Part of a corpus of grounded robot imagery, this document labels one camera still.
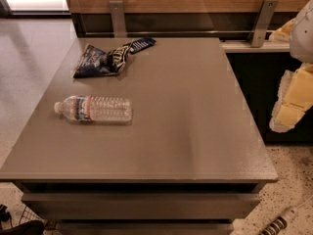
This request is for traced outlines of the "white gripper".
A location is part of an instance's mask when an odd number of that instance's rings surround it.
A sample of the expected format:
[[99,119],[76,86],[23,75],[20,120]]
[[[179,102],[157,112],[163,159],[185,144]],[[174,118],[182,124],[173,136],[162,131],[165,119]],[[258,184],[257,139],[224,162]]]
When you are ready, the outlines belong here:
[[285,133],[313,107],[313,65],[309,64],[313,63],[313,0],[307,2],[295,19],[272,32],[269,40],[290,43],[291,55],[303,63],[296,71],[285,71],[272,110],[270,129]]

